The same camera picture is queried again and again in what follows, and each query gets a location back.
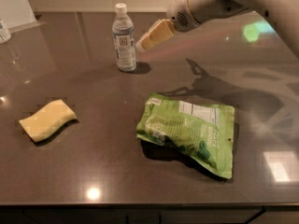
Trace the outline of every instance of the bottle label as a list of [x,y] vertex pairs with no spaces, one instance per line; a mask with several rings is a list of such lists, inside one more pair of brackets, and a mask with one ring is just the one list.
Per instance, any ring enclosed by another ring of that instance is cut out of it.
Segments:
[[114,34],[114,45],[118,66],[133,66],[135,63],[133,35]]
[[3,20],[0,20],[0,44],[7,42],[11,38],[11,34],[4,24]]

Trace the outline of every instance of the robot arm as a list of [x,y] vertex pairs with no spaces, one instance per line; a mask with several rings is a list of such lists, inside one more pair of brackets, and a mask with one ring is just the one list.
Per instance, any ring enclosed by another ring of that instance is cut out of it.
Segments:
[[271,24],[299,58],[299,0],[173,0],[167,17],[175,30],[188,32],[212,19],[228,18],[252,10]]

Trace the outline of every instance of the snack bag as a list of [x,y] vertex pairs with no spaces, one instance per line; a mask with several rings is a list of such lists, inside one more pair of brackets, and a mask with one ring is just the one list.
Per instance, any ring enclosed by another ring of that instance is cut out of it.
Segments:
[[235,109],[228,105],[193,105],[150,95],[137,138],[176,147],[214,175],[232,177]]

